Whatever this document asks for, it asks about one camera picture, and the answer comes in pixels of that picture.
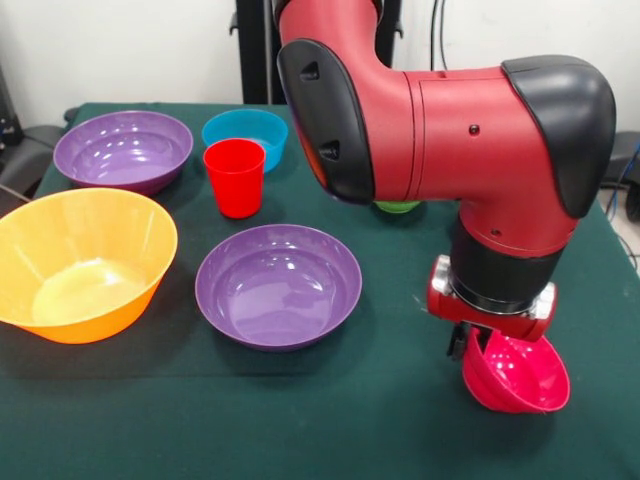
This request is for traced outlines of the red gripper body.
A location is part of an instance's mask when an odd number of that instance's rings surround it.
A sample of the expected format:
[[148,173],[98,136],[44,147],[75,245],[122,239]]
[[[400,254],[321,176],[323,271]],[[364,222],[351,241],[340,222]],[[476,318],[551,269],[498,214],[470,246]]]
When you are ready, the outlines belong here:
[[539,339],[551,326],[555,315],[555,284],[549,282],[523,312],[494,313],[473,306],[458,294],[453,288],[450,257],[439,255],[428,282],[427,310],[455,324],[469,323],[511,338]]

